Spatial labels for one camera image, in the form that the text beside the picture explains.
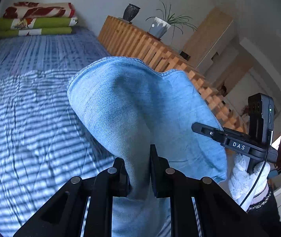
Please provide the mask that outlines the white gloved right hand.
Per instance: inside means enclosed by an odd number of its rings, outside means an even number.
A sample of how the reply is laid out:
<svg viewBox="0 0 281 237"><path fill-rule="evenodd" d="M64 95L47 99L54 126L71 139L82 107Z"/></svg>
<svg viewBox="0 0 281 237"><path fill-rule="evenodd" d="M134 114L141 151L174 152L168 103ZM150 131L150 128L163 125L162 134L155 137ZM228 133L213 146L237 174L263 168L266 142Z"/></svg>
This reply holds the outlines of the white gloved right hand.
<svg viewBox="0 0 281 237"><path fill-rule="evenodd" d="M228 188L232 199L244 210L258 209L264 205L271 195L267 177L271 167L260 162L247 173L248 163L241 154L234 157L234 167L228 179Z"/></svg>

